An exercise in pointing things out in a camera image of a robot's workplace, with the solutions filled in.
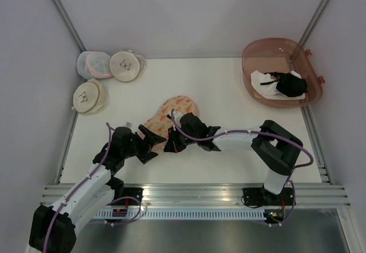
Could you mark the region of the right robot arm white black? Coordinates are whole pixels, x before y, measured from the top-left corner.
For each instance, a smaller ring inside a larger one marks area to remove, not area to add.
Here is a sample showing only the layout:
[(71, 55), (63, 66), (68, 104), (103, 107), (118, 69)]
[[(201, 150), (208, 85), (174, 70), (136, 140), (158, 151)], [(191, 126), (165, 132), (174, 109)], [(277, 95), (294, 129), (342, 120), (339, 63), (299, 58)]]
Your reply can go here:
[(167, 116), (173, 126), (168, 129), (164, 152), (178, 153), (196, 144), (205, 151), (248, 149), (254, 151), (268, 167), (260, 189), (262, 201), (275, 204), (282, 197), (285, 183), (291, 177), (303, 143), (272, 120), (247, 130), (207, 126), (193, 113), (172, 110)]

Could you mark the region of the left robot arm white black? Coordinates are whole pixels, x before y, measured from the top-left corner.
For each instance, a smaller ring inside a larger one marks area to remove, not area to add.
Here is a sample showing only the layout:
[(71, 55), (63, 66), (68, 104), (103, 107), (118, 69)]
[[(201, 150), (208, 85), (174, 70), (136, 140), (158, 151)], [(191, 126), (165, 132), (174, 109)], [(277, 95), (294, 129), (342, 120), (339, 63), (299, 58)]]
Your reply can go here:
[(35, 210), (30, 247), (40, 252), (71, 252), (81, 230), (101, 208), (124, 201), (124, 183), (115, 174), (128, 158), (137, 157), (142, 163), (155, 158), (153, 147), (166, 141), (143, 125), (138, 128), (143, 137), (128, 127), (108, 128), (108, 142), (84, 178), (51, 205)]

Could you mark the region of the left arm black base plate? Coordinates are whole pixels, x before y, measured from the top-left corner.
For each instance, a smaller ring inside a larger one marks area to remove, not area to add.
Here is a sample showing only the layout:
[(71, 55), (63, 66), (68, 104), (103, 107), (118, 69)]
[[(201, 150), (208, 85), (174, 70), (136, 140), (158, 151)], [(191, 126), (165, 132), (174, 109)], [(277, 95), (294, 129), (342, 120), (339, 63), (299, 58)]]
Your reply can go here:
[(125, 187), (114, 193), (113, 200), (109, 203), (112, 206), (139, 206), (143, 198), (142, 187)]

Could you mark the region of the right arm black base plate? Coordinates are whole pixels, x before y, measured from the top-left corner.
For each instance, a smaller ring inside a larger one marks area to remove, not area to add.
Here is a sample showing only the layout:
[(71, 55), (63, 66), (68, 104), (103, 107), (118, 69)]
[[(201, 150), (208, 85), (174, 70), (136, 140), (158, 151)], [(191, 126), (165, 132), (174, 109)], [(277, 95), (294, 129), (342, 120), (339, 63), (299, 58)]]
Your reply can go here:
[(247, 187), (242, 189), (242, 199), (248, 207), (291, 206), (294, 200), (294, 190), (285, 187), (275, 195), (263, 187)]

